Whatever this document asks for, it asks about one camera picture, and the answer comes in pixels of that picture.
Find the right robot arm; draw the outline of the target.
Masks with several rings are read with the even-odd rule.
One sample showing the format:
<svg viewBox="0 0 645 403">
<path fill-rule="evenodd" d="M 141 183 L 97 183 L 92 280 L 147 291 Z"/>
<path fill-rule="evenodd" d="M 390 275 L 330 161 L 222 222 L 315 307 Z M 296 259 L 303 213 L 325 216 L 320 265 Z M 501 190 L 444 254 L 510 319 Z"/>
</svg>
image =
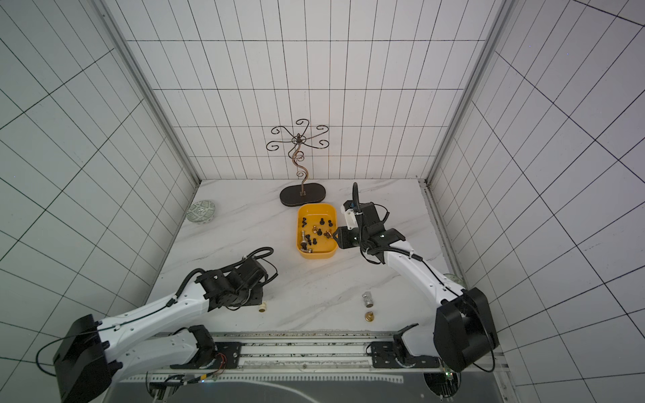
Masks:
<svg viewBox="0 0 645 403">
<path fill-rule="evenodd" d="M 461 286 L 431 266 L 402 233 L 386 228 L 387 217 L 379 216 L 376 204 L 354 198 L 344 203 L 344 216 L 346 225 L 333 235 L 339 248 L 357 248 L 368 262 L 388 266 L 429 301 L 431 323 L 408 325 L 393 337 L 400 365 L 433 357 L 460 372 L 487 354 L 495 356 L 499 337 L 484 292 Z"/>
</svg>

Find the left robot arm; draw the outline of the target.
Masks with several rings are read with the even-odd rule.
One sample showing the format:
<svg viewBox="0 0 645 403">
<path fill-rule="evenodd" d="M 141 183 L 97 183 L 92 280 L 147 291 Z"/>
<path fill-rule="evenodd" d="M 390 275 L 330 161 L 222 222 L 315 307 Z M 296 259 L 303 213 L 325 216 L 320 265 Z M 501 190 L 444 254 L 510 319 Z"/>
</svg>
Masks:
<svg viewBox="0 0 645 403">
<path fill-rule="evenodd" d="M 192 270 L 176 292 L 132 311 L 97 320 L 88 314 L 55 341 L 55 377 L 63 402 L 89 402 L 111 384 L 162 367 L 217 369 L 227 357 L 201 324 L 208 313 L 262 303 L 273 250 L 260 248 L 221 269 Z"/>
</svg>

